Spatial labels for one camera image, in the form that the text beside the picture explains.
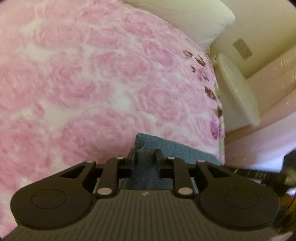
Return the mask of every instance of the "bed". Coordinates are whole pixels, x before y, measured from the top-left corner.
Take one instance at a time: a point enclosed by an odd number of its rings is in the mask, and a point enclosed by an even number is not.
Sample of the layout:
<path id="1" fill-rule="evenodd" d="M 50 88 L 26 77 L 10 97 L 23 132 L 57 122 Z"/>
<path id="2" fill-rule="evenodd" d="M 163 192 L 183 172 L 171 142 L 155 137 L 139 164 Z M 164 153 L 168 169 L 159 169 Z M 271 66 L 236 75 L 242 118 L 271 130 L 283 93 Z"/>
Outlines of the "bed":
<path id="1" fill-rule="evenodd" d="M 173 25 L 111 0 L 6 0 L 0 21 L 0 236 L 18 189 L 125 156 L 137 133 L 224 162 L 213 68 Z"/>

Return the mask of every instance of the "white pillow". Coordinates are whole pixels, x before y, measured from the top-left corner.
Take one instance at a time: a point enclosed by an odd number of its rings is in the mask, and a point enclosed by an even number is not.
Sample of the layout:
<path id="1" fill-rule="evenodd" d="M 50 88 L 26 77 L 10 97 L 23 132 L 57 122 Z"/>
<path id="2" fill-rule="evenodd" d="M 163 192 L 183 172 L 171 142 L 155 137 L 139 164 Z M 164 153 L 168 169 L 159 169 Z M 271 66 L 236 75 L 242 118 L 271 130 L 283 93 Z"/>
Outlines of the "white pillow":
<path id="1" fill-rule="evenodd" d="M 220 0 L 125 0 L 176 26 L 203 50 L 235 21 Z"/>

